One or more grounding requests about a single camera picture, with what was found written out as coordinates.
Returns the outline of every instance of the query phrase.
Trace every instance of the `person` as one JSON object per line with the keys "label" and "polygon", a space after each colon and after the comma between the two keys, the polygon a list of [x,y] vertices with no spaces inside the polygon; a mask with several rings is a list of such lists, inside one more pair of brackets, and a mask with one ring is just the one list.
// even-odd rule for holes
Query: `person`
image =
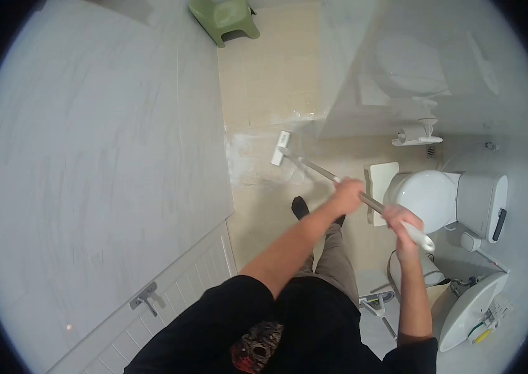
{"label": "person", "polygon": [[[383,214],[397,235],[402,267],[397,347],[381,361],[361,343],[355,274],[341,227],[361,205],[362,191],[362,182],[345,178],[312,213],[295,198],[298,223],[157,333],[125,374],[435,373],[437,340],[418,249],[401,224],[423,229],[423,222],[401,206]],[[322,236],[314,271],[312,251]]]}

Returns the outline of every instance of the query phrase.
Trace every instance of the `plastic stool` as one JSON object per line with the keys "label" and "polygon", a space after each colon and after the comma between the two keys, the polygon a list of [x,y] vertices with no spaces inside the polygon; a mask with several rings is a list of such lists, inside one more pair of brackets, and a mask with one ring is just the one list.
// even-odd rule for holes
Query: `plastic stool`
{"label": "plastic stool", "polygon": [[246,0],[228,0],[220,4],[211,0],[190,0],[189,10],[218,48],[224,48],[222,35],[230,31],[243,30],[251,39],[260,36],[251,19],[255,12]]}

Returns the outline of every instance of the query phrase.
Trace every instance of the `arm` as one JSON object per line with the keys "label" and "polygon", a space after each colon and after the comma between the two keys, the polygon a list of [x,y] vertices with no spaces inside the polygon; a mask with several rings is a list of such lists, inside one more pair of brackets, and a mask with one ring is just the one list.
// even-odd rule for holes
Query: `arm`
{"label": "arm", "polygon": [[383,216],[389,228],[397,234],[397,258],[402,272],[397,345],[429,340],[432,338],[432,315],[422,265],[417,244],[411,240],[401,221],[409,222],[421,230],[424,223],[402,206],[387,206]]}
{"label": "arm", "polygon": [[313,250],[330,224],[343,214],[354,212],[360,205],[359,193],[364,185],[359,180],[345,178],[335,184],[336,192],[324,205],[294,224],[239,274],[262,282],[276,298],[287,282]]}
{"label": "arm", "polygon": [[329,201],[289,228],[247,264],[239,276],[206,290],[197,302],[157,333],[129,363],[125,373],[207,372],[210,363],[269,315],[274,299],[326,228],[361,204],[357,197],[360,190],[363,190],[360,181],[345,178]]}

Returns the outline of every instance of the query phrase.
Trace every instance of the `sink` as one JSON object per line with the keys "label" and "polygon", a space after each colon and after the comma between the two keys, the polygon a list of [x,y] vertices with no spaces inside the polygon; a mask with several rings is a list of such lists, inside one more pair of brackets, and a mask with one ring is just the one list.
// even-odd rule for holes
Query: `sink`
{"label": "sink", "polygon": [[474,326],[481,322],[492,299],[499,294],[509,274],[494,273],[467,290],[451,308],[440,332],[439,349],[446,352],[467,340]]}

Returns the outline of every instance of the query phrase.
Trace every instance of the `black sock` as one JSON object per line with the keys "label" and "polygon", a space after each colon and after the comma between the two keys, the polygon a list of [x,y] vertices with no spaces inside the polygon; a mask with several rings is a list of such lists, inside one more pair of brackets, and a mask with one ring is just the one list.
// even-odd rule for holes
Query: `black sock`
{"label": "black sock", "polygon": [[343,214],[337,220],[335,221],[336,224],[338,224],[340,227],[343,227],[343,222],[345,221],[345,215]]}
{"label": "black sock", "polygon": [[293,211],[293,214],[295,215],[295,217],[297,217],[298,220],[301,220],[303,217],[309,214],[307,204],[305,204],[305,200],[301,196],[298,196],[297,198],[293,199],[293,203],[291,204],[291,210]]}

